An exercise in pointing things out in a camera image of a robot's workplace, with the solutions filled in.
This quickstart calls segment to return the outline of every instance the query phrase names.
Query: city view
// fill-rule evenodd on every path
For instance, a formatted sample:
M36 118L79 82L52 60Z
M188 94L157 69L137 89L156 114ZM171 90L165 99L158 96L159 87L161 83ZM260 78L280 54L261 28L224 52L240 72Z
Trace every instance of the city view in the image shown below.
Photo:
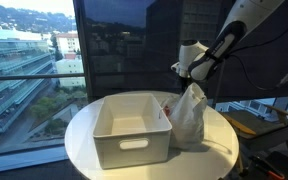
M179 78L170 69L178 61L179 45L197 39L210 46L223 23L218 0L83 2L82 41L75 15L63 10L74 12L72 1L63 12L0 4L0 154L62 145L67 125L89 100L136 90L180 93ZM86 69L88 74L81 75ZM227 74L237 76L236 69ZM34 78L54 74L67 76ZM245 89L236 97L243 97ZM275 98L261 97L251 94L243 102L225 102L216 109L248 109L265 116L260 105Z

